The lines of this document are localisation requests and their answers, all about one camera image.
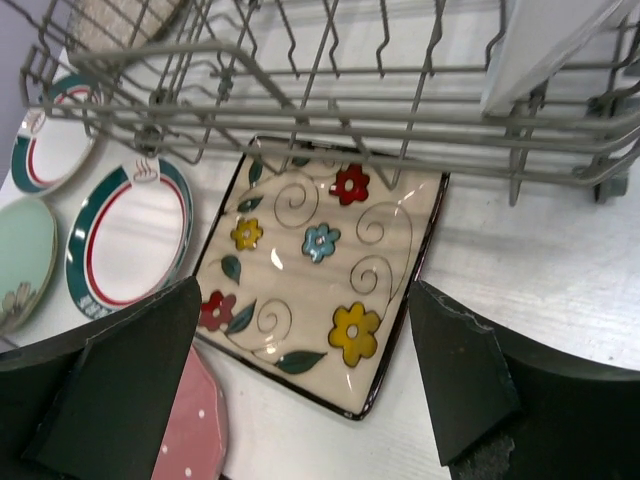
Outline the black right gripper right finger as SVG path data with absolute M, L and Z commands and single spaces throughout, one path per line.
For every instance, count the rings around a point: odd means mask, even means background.
M 635 479 L 639 374 L 554 349 L 434 286 L 408 295 L 439 461 L 455 479 Z

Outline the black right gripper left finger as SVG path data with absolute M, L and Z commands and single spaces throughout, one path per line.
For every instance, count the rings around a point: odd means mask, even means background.
M 200 301 L 188 277 L 2 353 L 2 478 L 150 478 Z

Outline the white oval plate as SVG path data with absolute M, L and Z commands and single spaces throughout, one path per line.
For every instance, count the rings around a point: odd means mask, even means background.
M 516 100 L 557 73 L 596 34 L 639 5 L 614 0 L 509 1 L 506 30 L 489 62 L 483 115 L 509 113 Z

